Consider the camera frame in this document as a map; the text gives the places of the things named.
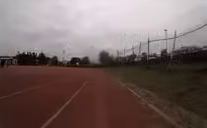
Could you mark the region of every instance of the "fence post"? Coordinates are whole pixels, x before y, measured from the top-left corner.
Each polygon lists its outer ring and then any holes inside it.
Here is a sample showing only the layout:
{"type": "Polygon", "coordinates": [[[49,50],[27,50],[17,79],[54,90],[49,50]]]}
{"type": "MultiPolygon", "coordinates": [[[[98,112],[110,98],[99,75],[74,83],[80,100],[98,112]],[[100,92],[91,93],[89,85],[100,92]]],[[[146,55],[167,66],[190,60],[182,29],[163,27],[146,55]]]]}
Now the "fence post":
{"type": "Polygon", "coordinates": [[[173,59],[173,53],[175,51],[175,43],[176,43],[176,38],[177,38],[177,31],[174,32],[174,41],[173,41],[173,47],[172,47],[172,51],[171,51],[171,56],[170,56],[170,61],[169,61],[169,65],[171,65],[172,63],[172,59],[173,59]]]}
{"type": "Polygon", "coordinates": [[[149,64],[149,56],[150,56],[150,38],[147,40],[147,64],[149,64]]]}

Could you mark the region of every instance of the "tree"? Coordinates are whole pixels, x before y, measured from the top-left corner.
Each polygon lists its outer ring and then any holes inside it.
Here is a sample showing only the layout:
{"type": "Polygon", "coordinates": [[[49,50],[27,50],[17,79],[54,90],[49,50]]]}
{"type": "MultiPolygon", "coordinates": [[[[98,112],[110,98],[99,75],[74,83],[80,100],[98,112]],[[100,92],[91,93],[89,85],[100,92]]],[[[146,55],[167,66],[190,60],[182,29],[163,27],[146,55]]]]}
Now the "tree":
{"type": "Polygon", "coordinates": [[[70,64],[71,65],[78,66],[80,64],[80,62],[81,62],[81,59],[78,58],[78,57],[72,57],[71,60],[70,60],[70,64]]]}
{"type": "Polygon", "coordinates": [[[38,60],[39,60],[39,64],[47,64],[48,60],[47,60],[47,57],[46,55],[41,52],[39,55],[38,55],[38,60]]]}
{"type": "Polygon", "coordinates": [[[81,64],[90,64],[90,60],[88,56],[85,56],[81,59],[81,64]]]}
{"type": "Polygon", "coordinates": [[[168,52],[166,49],[163,49],[161,51],[161,62],[162,63],[167,63],[168,62],[168,52]]]}
{"type": "Polygon", "coordinates": [[[113,57],[106,51],[101,51],[99,54],[99,61],[101,64],[109,66],[113,64],[113,57]]]}
{"type": "Polygon", "coordinates": [[[50,63],[50,65],[57,65],[58,64],[58,57],[53,56],[52,58],[50,58],[49,63],[50,63]]]}

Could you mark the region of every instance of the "grass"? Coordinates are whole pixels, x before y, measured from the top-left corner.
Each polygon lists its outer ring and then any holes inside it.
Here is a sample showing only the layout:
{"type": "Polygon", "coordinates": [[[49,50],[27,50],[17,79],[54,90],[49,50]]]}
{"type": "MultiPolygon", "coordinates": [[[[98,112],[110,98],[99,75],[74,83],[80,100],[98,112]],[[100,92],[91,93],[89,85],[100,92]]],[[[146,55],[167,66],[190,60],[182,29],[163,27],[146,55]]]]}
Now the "grass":
{"type": "Polygon", "coordinates": [[[207,119],[207,64],[116,67],[109,72],[207,119]]]}

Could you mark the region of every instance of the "running track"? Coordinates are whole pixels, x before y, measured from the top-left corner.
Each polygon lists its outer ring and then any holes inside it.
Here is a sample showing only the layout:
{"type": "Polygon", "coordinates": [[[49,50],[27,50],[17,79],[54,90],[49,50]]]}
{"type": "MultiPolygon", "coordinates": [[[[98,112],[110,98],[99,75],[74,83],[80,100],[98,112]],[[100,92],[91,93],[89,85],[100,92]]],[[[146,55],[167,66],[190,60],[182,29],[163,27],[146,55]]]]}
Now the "running track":
{"type": "Polygon", "coordinates": [[[170,128],[101,69],[0,69],[0,128],[170,128]]]}

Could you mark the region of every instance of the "overcast sky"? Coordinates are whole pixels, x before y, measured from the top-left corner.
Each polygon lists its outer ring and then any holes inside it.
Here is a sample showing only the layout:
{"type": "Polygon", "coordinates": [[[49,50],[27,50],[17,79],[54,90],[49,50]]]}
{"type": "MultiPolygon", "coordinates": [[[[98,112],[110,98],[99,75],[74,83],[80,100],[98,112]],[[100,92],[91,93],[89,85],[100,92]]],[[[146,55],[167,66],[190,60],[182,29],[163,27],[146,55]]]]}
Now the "overcast sky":
{"type": "MultiPolygon", "coordinates": [[[[102,49],[115,53],[146,41],[148,33],[158,38],[165,28],[172,35],[206,21],[207,0],[0,0],[0,54],[43,51],[61,58],[65,49],[67,58],[97,59],[102,49]]],[[[207,43],[207,28],[198,35],[207,43]]]]}

